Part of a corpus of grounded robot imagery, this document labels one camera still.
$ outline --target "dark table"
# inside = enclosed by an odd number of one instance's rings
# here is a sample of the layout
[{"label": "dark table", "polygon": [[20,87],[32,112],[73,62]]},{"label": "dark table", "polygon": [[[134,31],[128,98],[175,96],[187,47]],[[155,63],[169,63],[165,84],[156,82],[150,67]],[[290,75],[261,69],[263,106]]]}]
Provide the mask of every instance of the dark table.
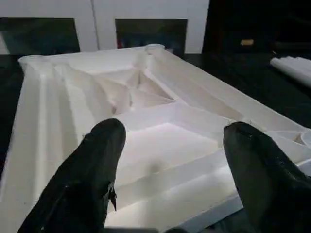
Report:
[{"label": "dark table", "polygon": [[[269,65],[274,54],[188,54],[183,58],[275,111],[311,128],[311,91]],[[18,56],[0,55],[0,174],[17,108],[23,73]]]}]

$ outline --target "cabinet door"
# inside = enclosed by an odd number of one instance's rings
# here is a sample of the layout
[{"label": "cabinet door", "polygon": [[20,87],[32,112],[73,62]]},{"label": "cabinet door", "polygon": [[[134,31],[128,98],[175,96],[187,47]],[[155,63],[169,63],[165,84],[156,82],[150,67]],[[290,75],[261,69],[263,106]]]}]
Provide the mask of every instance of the cabinet door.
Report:
[{"label": "cabinet door", "polygon": [[186,19],[185,53],[201,53],[208,3],[209,0],[94,0],[100,49],[117,48],[118,19]]},{"label": "cabinet door", "polygon": [[[0,24],[0,49],[2,53],[10,53],[8,43],[10,45],[13,43],[15,50],[23,50],[27,46],[24,41],[30,41],[31,37],[37,39],[35,35],[40,34],[40,30],[42,30],[41,35],[47,35],[40,42],[54,43],[55,40],[51,39],[51,35],[53,35],[53,38],[54,36],[57,37],[60,41],[62,39],[61,33],[67,31],[66,27],[64,27],[67,23],[67,28],[73,25],[72,28],[76,31],[74,36],[78,41],[80,51],[98,50],[94,15],[90,0],[1,0],[0,20],[2,20]],[[23,39],[21,43],[15,42],[14,39],[20,39],[21,34],[23,38],[26,38],[29,34],[31,36],[29,36],[30,38]]]}]

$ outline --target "white 3d printed part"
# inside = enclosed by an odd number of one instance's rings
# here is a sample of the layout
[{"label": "white 3d printed part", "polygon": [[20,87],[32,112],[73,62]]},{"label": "white 3d printed part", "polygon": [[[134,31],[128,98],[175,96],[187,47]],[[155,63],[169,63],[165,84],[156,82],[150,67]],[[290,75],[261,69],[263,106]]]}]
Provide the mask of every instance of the white 3d printed part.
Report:
[{"label": "white 3d printed part", "polygon": [[105,225],[198,232],[242,208],[223,128],[245,121],[311,174],[309,130],[161,46],[20,59],[25,78],[1,184],[1,232],[15,233],[58,166],[98,122],[126,127]]}]

